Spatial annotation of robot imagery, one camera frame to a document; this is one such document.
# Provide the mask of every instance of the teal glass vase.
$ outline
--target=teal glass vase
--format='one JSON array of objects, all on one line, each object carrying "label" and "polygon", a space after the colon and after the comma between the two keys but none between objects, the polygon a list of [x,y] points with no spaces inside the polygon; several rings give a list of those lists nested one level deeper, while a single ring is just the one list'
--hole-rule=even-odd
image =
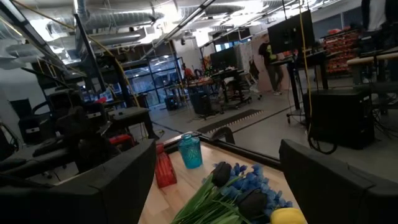
[{"label": "teal glass vase", "polygon": [[194,169],[202,165],[199,138],[193,138],[191,134],[183,134],[178,149],[187,169]]}]

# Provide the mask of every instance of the black speaker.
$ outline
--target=black speaker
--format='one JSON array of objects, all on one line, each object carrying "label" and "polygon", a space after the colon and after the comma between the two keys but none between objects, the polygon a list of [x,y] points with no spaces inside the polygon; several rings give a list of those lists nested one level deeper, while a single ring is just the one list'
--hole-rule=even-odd
[{"label": "black speaker", "polygon": [[310,137],[318,141],[362,149],[374,141],[370,92],[361,90],[312,91],[312,118],[308,93],[303,102]]}]

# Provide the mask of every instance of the white wall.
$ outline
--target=white wall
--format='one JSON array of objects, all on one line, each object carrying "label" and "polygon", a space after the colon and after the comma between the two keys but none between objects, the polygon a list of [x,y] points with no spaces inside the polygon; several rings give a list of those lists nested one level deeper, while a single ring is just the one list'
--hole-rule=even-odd
[{"label": "white wall", "polygon": [[181,45],[180,40],[174,40],[174,47],[177,57],[182,57],[187,68],[201,70],[201,56],[195,39],[185,40],[185,45]]}]

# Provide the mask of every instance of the dark purple tulip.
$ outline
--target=dark purple tulip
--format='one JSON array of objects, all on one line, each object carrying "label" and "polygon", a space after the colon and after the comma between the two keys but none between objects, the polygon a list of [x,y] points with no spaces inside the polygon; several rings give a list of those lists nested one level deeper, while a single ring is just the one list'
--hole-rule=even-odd
[{"label": "dark purple tulip", "polygon": [[217,187],[224,186],[228,181],[231,174],[231,165],[225,162],[220,162],[213,170],[212,183]]},{"label": "dark purple tulip", "polygon": [[267,196],[261,189],[248,190],[237,199],[239,212],[248,220],[262,215],[262,210],[267,204]]}]

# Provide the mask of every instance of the overhead structure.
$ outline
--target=overhead structure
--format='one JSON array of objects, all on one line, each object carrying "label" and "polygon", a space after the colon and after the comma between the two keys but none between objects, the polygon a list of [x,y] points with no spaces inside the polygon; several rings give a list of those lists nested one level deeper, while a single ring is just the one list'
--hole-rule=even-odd
[{"label": "overhead structure", "polygon": [[217,40],[219,40],[220,38],[222,38],[222,37],[224,37],[224,36],[226,36],[226,35],[228,35],[228,34],[230,34],[230,33],[233,33],[233,32],[235,32],[235,31],[239,30],[240,28],[249,25],[249,24],[252,23],[252,22],[258,21],[259,19],[263,19],[263,18],[265,18],[266,16],[268,16],[268,15],[270,15],[270,14],[276,12],[276,11],[279,11],[279,10],[283,9],[285,6],[289,6],[289,5],[291,5],[291,4],[293,4],[294,2],[297,2],[297,1],[298,1],[298,0],[293,0],[293,1],[290,1],[290,2],[288,2],[288,3],[286,3],[286,4],[282,4],[281,6],[275,8],[275,9],[273,9],[273,10],[271,10],[271,11],[263,12],[261,15],[256,16],[255,18],[253,18],[253,19],[247,21],[246,23],[244,23],[244,24],[242,24],[242,25],[240,25],[240,26],[238,26],[238,27],[236,27],[236,28],[234,28],[234,29],[231,29],[230,31],[228,31],[228,32],[226,32],[226,33],[224,33],[224,34],[221,34],[221,35],[219,35],[218,37],[214,38],[213,40],[211,40],[211,41],[205,43],[203,46],[201,46],[201,48],[207,47],[207,46],[209,46],[210,44],[212,44],[213,42],[216,42]]},{"label": "overhead structure", "polygon": [[[21,33],[31,44],[34,44],[45,57],[59,69],[68,75],[67,69],[58,56],[51,50],[50,46],[32,27],[26,17],[15,7],[10,0],[0,0],[1,17],[4,18],[11,26]],[[61,74],[54,74],[59,79],[63,79]]]},{"label": "overhead structure", "polygon": [[154,46],[148,50],[142,57],[141,60],[145,59],[148,55],[150,55],[155,49],[162,45],[164,42],[169,40],[174,34],[176,34],[179,30],[181,30],[183,27],[185,27],[190,21],[192,21],[194,18],[197,16],[203,15],[205,12],[205,9],[215,2],[216,0],[206,0],[204,3],[199,5],[189,16],[187,16],[179,25],[177,25],[171,32],[169,32],[166,36],[164,36],[161,40],[159,40]]}]

